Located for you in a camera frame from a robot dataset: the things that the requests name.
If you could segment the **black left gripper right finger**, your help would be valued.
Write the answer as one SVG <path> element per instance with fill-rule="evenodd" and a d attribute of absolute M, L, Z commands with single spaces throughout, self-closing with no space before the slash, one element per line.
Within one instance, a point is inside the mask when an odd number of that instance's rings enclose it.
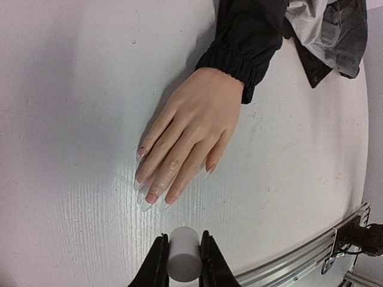
<path fill-rule="evenodd" d="M 215 239 L 205 230 L 200 243 L 202 272 L 199 286 L 203 287 L 240 287 L 221 253 Z"/>

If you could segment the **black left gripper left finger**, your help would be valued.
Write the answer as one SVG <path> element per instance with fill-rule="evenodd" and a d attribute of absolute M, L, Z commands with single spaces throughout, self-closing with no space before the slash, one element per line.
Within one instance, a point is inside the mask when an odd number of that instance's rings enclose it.
<path fill-rule="evenodd" d="M 169 237 L 156 237 L 144 262 L 128 287 L 167 287 L 169 276 L 166 265 L 169 256 Z"/>

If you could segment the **white nail polish cap brush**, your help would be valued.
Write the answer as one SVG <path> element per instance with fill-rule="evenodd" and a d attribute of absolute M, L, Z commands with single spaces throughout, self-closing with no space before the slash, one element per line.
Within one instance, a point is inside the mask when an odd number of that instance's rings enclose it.
<path fill-rule="evenodd" d="M 181 283 L 196 280 L 202 273 L 200 240 L 190 227 L 178 227 L 170 235 L 166 265 L 168 276 Z"/>

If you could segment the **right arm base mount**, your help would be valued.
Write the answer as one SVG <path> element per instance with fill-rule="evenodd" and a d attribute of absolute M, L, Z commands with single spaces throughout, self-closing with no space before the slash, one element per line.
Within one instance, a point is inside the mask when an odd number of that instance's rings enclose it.
<path fill-rule="evenodd" d="M 382 256 L 382 224 L 372 223 L 365 227 L 351 224 L 342 227 L 337 233 L 332 254 L 322 265 L 321 274 L 326 274 L 342 255 L 359 254 Z"/>

